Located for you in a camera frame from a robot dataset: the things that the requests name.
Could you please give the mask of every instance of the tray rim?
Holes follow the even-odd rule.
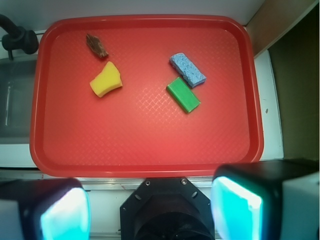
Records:
[[[128,170],[129,165],[103,165],[103,167],[108,168],[108,170],[101,171],[90,171],[88,170],[88,165],[84,166],[74,166],[72,165],[72,169],[66,168],[66,165],[57,165],[57,164],[49,164],[44,163],[41,159],[45,158],[45,154],[43,152],[38,152],[37,145],[40,144],[39,141],[42,139],[37,139],[37,131],[39,131],[39,124],[41,122],[39,111],[42,109],[39,106],[39,101],[42,101],[42,104],[45,106],[45,101],[43,102],[42,96],[46,96],[45,91],[40,91],[40,79],[41,79],[41,71],[43,64],[46,62],[46,49],[47,39],[54,38],[55,32],[59,30],[61,26],[64,25],[78,25],[81,23],[93,23],[97,21],[149,21],[149,20],[171,20],[171,21],[215,21],[221,24],[229,24],[232,28],[232,31],[235,31],[238,37],[236,40],[238,44],[243,47],[245,46],[245,50],[240,50],[240,58],[241,63],[246,62],[246,66],[242,64],[242,69],[244,67],[249,70],[250,81],[245,81],[246,85],[244,89],[245,91],[250,91],[249,96],[251,99],[247,99],[248,95],[246,94],[246,102],[247,109],[251,109],[248,111],[248,124],[249,124],[249,135],[250,135],[250,143],[252,142],[251,136],[254,134],[254,138],[256,139],[256,150],[252,151],[252,144],[250,144],[247,154],[237,162],[234,163],[248,163],[248,159],[250,162],[257,162],[260,160],[260,157],[264,148],[264,138],[263,138],[263,126],[262,126],[262,116],[261,116],[261,108],[260,108],[260,99],[258,92],[258,83],[256,77],[256,69],[254,64],[254,55],[252,50],[251,41],[248,33],[239,23],[234,21],[233,19],[225,16],[213,16],[213,15],[175,15],[175,14],[157,14],[157,15],[115,15],[115,16],[95,16],[95,17],[80,17],[80,18],[68,18],[55,22],[48,30],[44,33],[38,52],[38,59],[36,65],[36,73],[34,80],[34,90],[33,90],[33,100],[32,100],[32,111],[31,111],[31,126],[30,126],[30,153],[32,160],[37,165],[37,167],[43,171],[44,173],[57,176],[57,177],[112,177],[112,178],[158,178],[158,177],[183,177],[183,176],[213,176],[215,169],[221,165],[220,163],[211,163],[211,164],[177,164],[177,165],[130,165],[130,170]]]

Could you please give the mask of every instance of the black faucet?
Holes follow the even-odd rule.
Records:
[[[34,31],[16,26],[2,14],[0,14],[0,27],[8,33],[2,37],[2,46],[8,51],[10,60],[14,59],[12,50],[22,49],[26,54],[34,54],[38,50],[39,42]]]

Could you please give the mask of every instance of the metal sink basin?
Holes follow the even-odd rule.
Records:
[[[0,144],[28,144],[37,56],[0,60]]]

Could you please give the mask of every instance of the blue sponge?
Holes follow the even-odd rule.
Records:
[[[170,63],[183,76],[191,88],[204,83],[207,79],[182,52],[170,57]]]

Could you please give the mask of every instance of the green sponge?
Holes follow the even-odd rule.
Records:
[[[199,99],[180,77],[170,83],[166,89],[186,113],[190,113],[200,104]]]

